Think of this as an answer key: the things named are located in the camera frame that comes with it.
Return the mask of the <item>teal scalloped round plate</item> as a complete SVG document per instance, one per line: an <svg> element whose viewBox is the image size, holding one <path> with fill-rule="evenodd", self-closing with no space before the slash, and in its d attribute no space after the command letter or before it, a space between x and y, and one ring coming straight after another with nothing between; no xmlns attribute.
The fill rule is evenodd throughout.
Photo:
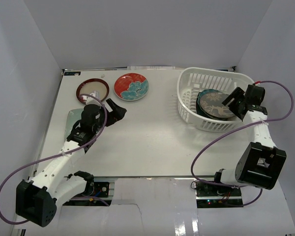
<svg viewBox="0 0 295 236"><path fill-rule="evenodd" d="M205 90L198 93L197 99L196 99L196 112L197 112L197 114L200 116L206 117L206 118L209 118L209 116L207 115L207 113L205 113L202 110L202 108L200 106L200 98L209 92L219 92L219 91L216 89L205 89Z"/></svg>

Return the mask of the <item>red plate with teal flower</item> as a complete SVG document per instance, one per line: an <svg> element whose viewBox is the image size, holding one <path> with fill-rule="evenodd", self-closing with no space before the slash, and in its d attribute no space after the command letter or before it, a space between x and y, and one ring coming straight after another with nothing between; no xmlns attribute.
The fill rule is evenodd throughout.
<svg viewBox="0 0 295 236"><path fill-rule="evenodd" d="M142 99L149 90L147 78L138 73L124 74L115 81L114 92L124 101Z"/></svg>

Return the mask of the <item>small black table label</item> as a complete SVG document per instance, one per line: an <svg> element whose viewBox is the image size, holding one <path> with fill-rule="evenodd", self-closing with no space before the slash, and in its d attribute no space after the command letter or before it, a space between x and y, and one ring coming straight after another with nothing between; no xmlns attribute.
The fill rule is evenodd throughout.
<svg viewBox="0 0 295 236"><path fill-rule="evenodd" d="M80 76L81 72L80 71L65 71L64 76Z"/></svg>

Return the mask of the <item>white plastic dish bin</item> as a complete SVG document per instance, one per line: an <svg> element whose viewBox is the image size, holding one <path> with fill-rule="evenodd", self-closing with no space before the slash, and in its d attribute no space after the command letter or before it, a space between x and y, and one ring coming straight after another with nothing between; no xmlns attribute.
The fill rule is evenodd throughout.
<svg viewBox="0 0 295 236"><path fill-rule="evenodd" d="M227 132L241 123L237 117L229 120L214 120L198 115L196 112L197 96L206 89L214 89L230 94L240 87L247 89L254 81L240 73L221 70L189 67L181 71L177 81L177 107L180 117L185 123L197 129L209 132Z"/></svg>

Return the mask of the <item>mint green rectangular plate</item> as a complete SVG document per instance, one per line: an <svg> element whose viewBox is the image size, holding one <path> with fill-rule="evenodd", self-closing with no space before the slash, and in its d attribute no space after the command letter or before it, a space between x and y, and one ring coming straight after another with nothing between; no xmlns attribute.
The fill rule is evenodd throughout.
<svg viewBox="0 0 295 236"><path fill-rule="evenodd" d="M81 113L83 112L83 109L73 109L68 112L67 119L66 119L66 126L64 131L64 140L66 141L66 138L71 133L71 130L73 128L73 125L81 119Z"/></svg>

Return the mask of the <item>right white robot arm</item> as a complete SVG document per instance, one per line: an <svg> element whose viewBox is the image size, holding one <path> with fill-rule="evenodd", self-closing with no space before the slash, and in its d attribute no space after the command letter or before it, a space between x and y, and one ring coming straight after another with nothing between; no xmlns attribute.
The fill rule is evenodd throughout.
<svg viewBox="0 0 295 236"><path fill-rule="evenodd" d="M237 116L246 128L248 147L234 169L221 169L215 173L213 192L224 196L233 186L254 186L271 190L280 175L286 152L278 149L268 129L267 110L261 105L265 89L255 84L246 90L237 87L223 105Z"/></svg>

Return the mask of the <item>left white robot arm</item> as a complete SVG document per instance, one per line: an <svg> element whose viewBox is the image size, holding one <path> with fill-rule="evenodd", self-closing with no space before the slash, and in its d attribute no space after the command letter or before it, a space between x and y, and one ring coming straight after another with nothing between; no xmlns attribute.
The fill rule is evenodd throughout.
<svg viewBox="0 0 295 236"><path fill-rule="evenodd" d="M16 188L16 214L28 221L46 227L57 208L76 195L89 196L94 191L94 176L77 171L73 165L82 158L102 133L104 127L124 118L127 110L113 100L106 101L110 112L96 100L90 100L67 136L60 156L53 159L31 180L21 181Z"/></svg>

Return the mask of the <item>brown rimmed cream plate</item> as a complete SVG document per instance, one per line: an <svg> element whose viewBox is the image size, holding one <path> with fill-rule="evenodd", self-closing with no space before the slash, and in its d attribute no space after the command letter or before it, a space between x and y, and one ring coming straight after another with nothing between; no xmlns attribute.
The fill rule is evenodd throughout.
<svg viewBox="0 0 295 236"><path fill-rule="evenodd" d="M88 79L82 82L76 89L76 97L77 99L85 104L87 100L87 96L82 96L82 94L91 94L94 93L95 97L100 99L102 102L109 95L109 85L102 79L93 78Z"/></svg>

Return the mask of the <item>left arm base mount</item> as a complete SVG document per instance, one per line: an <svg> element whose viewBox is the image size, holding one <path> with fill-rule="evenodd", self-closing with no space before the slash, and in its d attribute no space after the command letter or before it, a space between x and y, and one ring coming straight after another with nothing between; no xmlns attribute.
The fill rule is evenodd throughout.
<svg viewBox="0 0 295 236"><path fill-rule="evenodd" d="M70 199L71 201L89 200L96 206L99 204L107 207L110 206L108 200L103 199L109 196L109 182L95 181L94 175L83 171L77 171L74 174L70 174L68 177L72 176L82 178L86 182L86 186L84 192L75 195Z"/></svg>

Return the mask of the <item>grey plate with deer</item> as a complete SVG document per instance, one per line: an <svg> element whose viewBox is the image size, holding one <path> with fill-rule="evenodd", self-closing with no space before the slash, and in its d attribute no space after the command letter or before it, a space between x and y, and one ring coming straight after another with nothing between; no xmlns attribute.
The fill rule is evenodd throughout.
<svg viewBox="0 0 295 236"><path fill-rule="evenodd" d="M200 98L200 106L208 116L217 119L230 119L235 115L222 102L228 95L222 92L209 92Z"/></svg>

